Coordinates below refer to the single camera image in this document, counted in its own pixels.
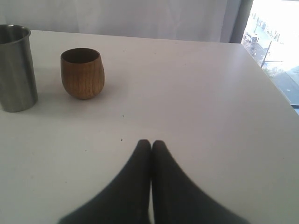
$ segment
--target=metal tumbler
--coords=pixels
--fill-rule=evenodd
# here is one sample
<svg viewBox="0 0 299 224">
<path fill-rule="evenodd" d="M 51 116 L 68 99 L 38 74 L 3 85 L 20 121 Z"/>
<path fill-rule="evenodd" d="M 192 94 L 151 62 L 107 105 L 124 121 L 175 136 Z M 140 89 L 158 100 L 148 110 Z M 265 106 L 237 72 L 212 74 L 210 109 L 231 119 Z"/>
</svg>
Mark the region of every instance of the metal tumbler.
<svg viewBox="0 0 299 224">
<path fill-rule="evenodd" d="M 0 25 L 0 104 L 7 112 L 24 111 L 37 102 L 29 36 L 18 25 Z"/>
</svg>

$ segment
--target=table surface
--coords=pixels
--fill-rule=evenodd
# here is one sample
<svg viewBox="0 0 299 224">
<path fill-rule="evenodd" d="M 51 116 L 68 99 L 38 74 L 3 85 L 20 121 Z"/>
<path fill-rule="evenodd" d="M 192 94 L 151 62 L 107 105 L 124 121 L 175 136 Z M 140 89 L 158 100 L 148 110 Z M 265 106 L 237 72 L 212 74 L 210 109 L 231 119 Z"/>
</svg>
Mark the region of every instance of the table surface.
<svg viewBox="0 0 299 224">
<path fill-rule="evenodd" d="M 100 192 L 139 139 L 164 140 L 255 224 L 299 219 L 299 117 L 242 45 L 33 31 L 38 103 L 0 111 L 0 223 L 53 224 Z M 63 89 L 60 54 L 101 53 L 103 92 Z"/>
</svg>

